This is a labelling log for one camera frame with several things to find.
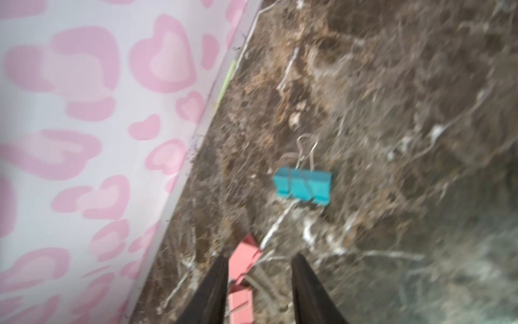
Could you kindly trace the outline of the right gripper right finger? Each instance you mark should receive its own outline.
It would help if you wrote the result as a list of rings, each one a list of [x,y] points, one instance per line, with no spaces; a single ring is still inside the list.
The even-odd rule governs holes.
[[[298,253],[291,259],[291,271],[294,317],[297,324],[348,324],[302,254]]]

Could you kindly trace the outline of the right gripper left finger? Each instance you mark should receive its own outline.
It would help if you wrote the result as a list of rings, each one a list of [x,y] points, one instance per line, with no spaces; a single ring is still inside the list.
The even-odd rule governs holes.
[[[216,258],[205,279],[176,321],[177,324],[224,323],[229,278],[229,259]]]

